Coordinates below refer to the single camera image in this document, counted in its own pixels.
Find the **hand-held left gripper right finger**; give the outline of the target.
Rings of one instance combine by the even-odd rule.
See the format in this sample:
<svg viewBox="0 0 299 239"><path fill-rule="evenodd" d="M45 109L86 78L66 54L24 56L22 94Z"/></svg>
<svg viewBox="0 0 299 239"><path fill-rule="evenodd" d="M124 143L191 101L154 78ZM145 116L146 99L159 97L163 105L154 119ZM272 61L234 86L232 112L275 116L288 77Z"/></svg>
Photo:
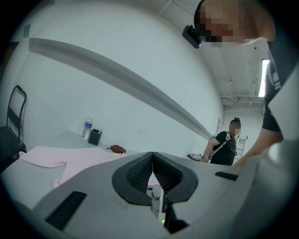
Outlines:
<svg viewBox="0 0 299 239"><path fill-rule="evenodd" d="M194 162L153 153L153 173L166 212L157 225L233 225L252 185L256 161L244 168Z"/></svg>

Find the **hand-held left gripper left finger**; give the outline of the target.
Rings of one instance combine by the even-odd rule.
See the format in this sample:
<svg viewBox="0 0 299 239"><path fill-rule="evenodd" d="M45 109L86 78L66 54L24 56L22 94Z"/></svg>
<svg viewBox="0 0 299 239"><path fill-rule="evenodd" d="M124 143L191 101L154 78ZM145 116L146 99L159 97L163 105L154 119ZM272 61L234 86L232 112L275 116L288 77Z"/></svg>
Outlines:
<svg viewBox="0 0 299 239"><path fill-rule="evenodd" d="M34 212L56 238L160 239L167 230L147 194L152 153L89 167L47 194Z"/></svg>

